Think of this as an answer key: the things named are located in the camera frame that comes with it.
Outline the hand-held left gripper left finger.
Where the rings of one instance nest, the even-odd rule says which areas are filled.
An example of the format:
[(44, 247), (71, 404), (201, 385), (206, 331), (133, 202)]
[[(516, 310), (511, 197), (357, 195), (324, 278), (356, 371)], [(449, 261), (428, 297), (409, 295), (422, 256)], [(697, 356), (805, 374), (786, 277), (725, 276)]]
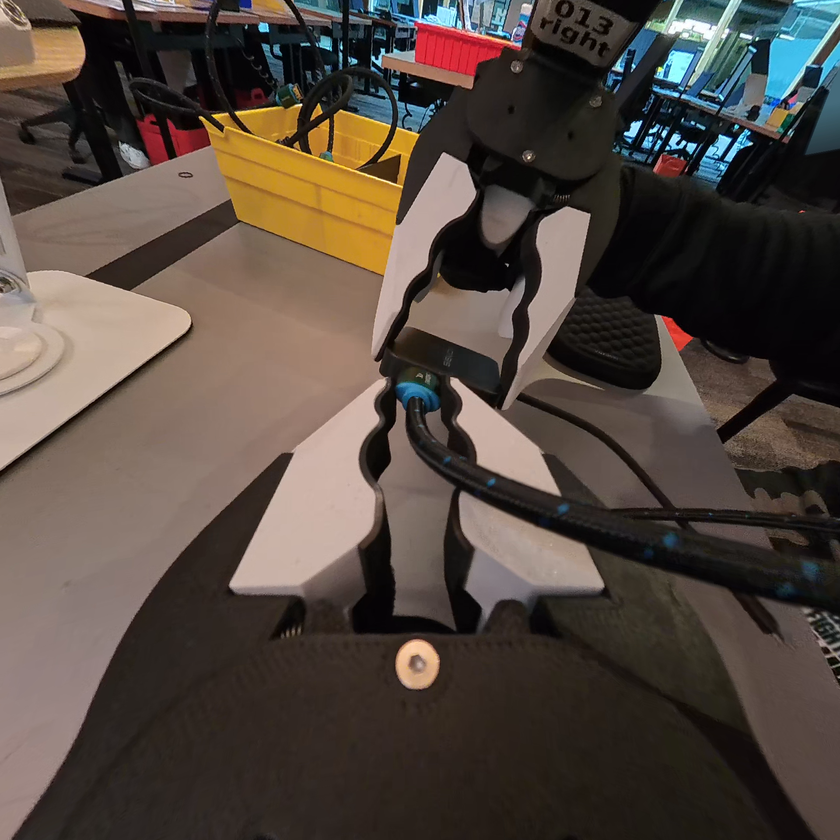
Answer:
[(380, 479), (396, 420), (382, 377), (300, 443), (229, 582), (237, 595), (360, 602), (393, 591)]

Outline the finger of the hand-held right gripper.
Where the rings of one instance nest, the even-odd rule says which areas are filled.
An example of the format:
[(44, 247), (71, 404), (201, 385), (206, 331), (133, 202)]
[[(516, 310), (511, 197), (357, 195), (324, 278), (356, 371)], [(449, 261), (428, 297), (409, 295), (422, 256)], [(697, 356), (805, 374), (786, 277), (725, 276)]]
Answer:
[(499, 335), (510, 341), (502, 359), (496, 406), (508, 409), (575, 300), (591, 216), (565, 207), (542, 216), (521, 241), (521, 270), (502, 306)]
[(480, 240), (483, 203), (468, 164), (442, 153), (394, 229), (374, 316), (374, 361), (382, 360), (413, 302), (437, 277), (446, 249), (487, 249)]

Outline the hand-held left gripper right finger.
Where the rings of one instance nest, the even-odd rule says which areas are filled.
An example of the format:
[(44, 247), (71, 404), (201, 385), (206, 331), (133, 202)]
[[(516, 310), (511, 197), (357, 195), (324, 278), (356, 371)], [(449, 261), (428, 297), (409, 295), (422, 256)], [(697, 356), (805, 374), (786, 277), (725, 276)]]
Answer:
[[(448, 446), (472, 463), (560, 495), (543, 451), (460, 380), (445, 385)], [(602, 577), (582, 544), (455, 490), (445, 532), (445, 584), (454, 613), (490, 613), (542, 596), (593, 596)]]

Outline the yellow plastic bin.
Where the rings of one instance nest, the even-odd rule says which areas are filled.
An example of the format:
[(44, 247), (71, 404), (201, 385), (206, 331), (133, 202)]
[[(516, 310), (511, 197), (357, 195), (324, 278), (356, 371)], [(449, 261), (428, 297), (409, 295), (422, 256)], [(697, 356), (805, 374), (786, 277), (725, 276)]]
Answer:
[(361, 170), (390, 125), (342, 111), (334, 117), (332, 160), (321, 157), (329, 125), (309, 136), (311, 154), (280, 143), (298, 126), (301, 105), (202, 120), (240, 222), (382, 275), (396, 225), (408, 159), (417, 134), (398, 128), (378, 166), (400, 163), (395, 181)]

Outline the person's right hand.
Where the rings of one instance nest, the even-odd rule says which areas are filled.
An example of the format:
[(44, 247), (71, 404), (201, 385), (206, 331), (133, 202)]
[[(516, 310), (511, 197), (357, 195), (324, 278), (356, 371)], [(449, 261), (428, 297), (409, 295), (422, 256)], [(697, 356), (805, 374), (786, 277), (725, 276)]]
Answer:
[(451, 287), (464, 291), (510, 291), (518, 280), (516, 268), (487, 249), (447, 248), (438, 274)]

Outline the red plastic bin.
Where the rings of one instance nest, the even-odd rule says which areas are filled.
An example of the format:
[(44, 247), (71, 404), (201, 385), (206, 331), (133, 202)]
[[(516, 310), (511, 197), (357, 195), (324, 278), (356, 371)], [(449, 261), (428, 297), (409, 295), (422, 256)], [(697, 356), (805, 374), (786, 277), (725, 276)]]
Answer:
[(521, 49), (503, 38), (422, 20), (415, 22), (415, 31), (417, 64), (467, 76), (474, 76), (479, 63), (500, 57), (504, 49)]

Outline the wooden side table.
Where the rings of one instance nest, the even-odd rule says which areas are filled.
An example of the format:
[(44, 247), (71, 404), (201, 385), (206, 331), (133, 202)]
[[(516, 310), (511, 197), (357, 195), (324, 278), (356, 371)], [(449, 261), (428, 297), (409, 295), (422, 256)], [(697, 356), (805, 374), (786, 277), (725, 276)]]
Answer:
[(474, 85), (473, 75), (417, 62), (414, 50), (386, 52), (381, 57), (381, 66), (383, 69), (405, 73), (409, 77), (440, 82), (450, 87), (471, 89)]

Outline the black office chair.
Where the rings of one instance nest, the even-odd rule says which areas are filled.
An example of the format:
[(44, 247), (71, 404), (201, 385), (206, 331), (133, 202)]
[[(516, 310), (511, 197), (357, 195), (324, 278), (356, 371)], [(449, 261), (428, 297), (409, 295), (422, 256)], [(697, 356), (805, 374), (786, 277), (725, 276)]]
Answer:
[(741, 411), (717, 429), (725, 444), (766, 413), (795, 396), (814, 403), (839, 407), (838, 345), (828, 350), (784, 353), (769, 359), (773, 381)]

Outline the wooden stand tray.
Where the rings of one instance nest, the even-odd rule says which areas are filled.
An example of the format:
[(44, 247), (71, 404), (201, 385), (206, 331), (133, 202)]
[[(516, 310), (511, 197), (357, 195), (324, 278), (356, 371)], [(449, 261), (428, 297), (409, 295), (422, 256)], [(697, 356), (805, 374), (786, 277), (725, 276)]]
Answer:
[(86, 49), (77, 28), (35, 28), (31, 39), (34, 60), (27, 65), (2, 67), (2, 92), (49, 88), (79, 77)]

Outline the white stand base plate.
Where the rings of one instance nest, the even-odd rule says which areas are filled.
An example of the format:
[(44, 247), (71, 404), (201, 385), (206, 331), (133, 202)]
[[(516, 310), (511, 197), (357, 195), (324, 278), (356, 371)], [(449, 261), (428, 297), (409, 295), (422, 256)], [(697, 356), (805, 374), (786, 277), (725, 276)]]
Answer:
[(63, 270), (27, 272), (1, 191), (1, 469), (191, 327), (171, 304)]

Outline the wooden desk black frame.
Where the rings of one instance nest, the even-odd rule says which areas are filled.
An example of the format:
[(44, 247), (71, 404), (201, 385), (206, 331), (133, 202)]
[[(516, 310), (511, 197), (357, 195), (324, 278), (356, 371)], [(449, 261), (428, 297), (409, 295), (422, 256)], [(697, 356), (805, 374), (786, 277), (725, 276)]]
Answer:
[[(83, 37), (93, 38), (87, 46), (90, 61), (96, 56), (108, 60), (111, 67), (119, 62), (126, 77), (150, 71), (154, 77), (175, 88), (165, 74), (159, 54), (187, 52), (195, 70), (196, 84), (203, 91), (204, 102), (218, 105), (216, 89), (207, 69), (205, 37), (207, 18), (213, 2), (104, 2), (65, 1), (78, 16)], [(245, 106), (239, 90), (258, 86), (274, 101), (279, 82), (270, 73), (264, 46), (283, 48), (283, 79), (307, 89), (306, 73), (311, 81), (340, 69), (338, 35), (343, 20), (338, 12), (294, 2), (306, 27), (302, 28), (289, 2), (219, 2), (216, 30), (213, 35), (214, 59), (219, 85), (230, 106)], [(118, 138), (122, 163), (140, 171), (153, 164), (148, 157), (130, 101), (114, 70), (94, 70), (94, 98), (105, 113), (105, 121)], [(119, 84), (114, 88), (111, 80)]]

